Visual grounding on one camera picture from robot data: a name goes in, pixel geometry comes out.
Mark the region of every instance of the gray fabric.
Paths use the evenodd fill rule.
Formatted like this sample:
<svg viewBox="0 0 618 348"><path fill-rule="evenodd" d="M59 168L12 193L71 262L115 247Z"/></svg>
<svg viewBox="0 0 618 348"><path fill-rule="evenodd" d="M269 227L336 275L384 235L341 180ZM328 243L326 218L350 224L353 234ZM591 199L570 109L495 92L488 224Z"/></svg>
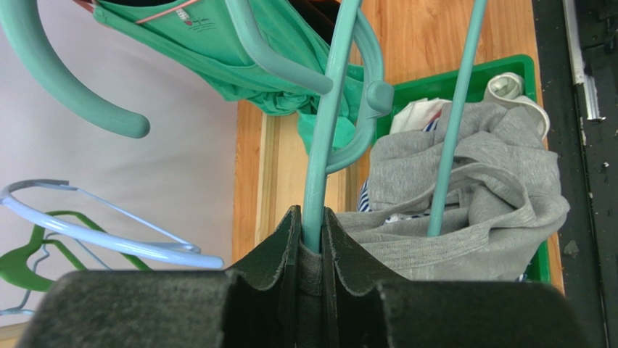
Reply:
<svg viewBox="0 0 618 348"><path fill-rule="evenodd" d="M523 107L466 104L440 236L426 237L429 217L383 224L391 214L429 208L450 107L435 132L379 139L368 182L374 211L337 217L360 245L406 278L512 281L569 211L557 156L544 150Z"/></svg>
<svg viewBox="0 0 618 348"><path fill-rule="evenodd" d="M305 245L298 250L298 301L296 347L320 346L322 328L322 263L321 255Z"/></svg>

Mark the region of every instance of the green shirt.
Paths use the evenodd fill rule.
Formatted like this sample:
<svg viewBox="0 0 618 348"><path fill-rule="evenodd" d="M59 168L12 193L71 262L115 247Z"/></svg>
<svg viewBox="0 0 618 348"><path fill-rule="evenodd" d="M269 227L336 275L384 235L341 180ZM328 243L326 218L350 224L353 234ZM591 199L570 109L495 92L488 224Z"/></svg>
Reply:
<svg viewBox="0 0 618 348"><path fill-rule="evenodd" d="M186 0L153 7L130 7L100 1L94 18L186 66L227 101L247 99L268 115L299 112L298 133L308 151L320 96L258 67L243 49L223 0L202 0L141 25L134 22ZM278 54L323 73L329 45L301 18L287 0L251 0L262 37ZM354 136L363 91L363 68L350 65L337 118L333 147Z"/></svg>

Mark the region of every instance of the white cloth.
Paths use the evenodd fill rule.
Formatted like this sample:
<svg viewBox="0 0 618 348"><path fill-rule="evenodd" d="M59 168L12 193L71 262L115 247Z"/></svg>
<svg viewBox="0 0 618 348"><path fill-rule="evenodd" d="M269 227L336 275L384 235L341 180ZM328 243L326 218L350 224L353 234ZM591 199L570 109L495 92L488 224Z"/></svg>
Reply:
<svg viewBox="0 0 618 348"><path fill-rule="evenodd" d="M484 102L496 103L506 109L524 107L537 125L537 131L541 138L547 136L549 131L549 116L537 103L524 95L524 79L512 72L495 76L487 84Z"/></svg>
<svg viewBox="0 0 618 348"><path fill-rule="evenodd" d="M427 124L440 116L442 106L448 100L427 98L412 101L397 113L390 126L390 134L422 131Z"/></svg>

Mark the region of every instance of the wooden board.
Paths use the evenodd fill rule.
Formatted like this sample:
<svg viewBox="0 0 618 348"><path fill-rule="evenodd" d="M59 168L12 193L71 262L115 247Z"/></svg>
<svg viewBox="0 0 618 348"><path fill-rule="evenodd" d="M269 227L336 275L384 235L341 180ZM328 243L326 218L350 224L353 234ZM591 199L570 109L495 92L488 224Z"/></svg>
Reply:
<svg viewBox="0 0 618 348"><path fill-rule="evenodd" d="M397 84L458 69L472 3L473 0L365 0L363 12L382 45L386 80ZM542 104L532 2L489 1L475 62L515 54L527 54L534 59L537 95ZM270 174L259 178L256 174L260 172L260 156L256 155L259 150L247 153L247 149L259 148L261 137L255 134L270 130L262 129L263 116L256 110L246 102L239 105L237 148L242 153L236 158L236 183L242 183L242 187L235 191L237 195L234 197L234 260L265 238L289 205L302 204L307 156L296 135L295 118L284 117L273 122L276 140L268 149L270 160L261 161L262 171ZM356 189L367 175L367 156L355 166L331 175L326 205L336 211L352 209ZM258 204L260 187L267 188L261 191L260 198L266 194L268 199L261 199ZM266 216L262 216L262 219L268 219L268 225L262 224L262 229L256 234L255 218L245 215L257 212L258 205L262 210L268 207ZM555 285L561 289L558 239L552 237L550 245L552 273Z"/></svg>
<svg viewBox="0 0 618 348"><path fill-rule="evenodd" d="M0 328L0 348L13 348L22 336L28 323L14 324Z"/></svg>

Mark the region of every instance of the green crate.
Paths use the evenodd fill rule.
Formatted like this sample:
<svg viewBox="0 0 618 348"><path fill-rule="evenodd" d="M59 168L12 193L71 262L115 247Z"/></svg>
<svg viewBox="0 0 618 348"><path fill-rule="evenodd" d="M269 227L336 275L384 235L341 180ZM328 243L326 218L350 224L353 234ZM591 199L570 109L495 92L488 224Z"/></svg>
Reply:
<svg viewBox="0 0 618 348"><path fill-rule="evenodd" d="M395 86L390 115L378 119L374 140L386 136L390 131L392 118L409 102L423 98L453 99L458 71L429 76L420 80L401 83ZM480 102L487 83L496 75L516 73L525 80L524 92L528 98L536 101L535 63L526 55L517 55L474 66L466 102ZM532 258L526 271L528 279L550 283L549 255L547 242L544 241Z"/></svg>

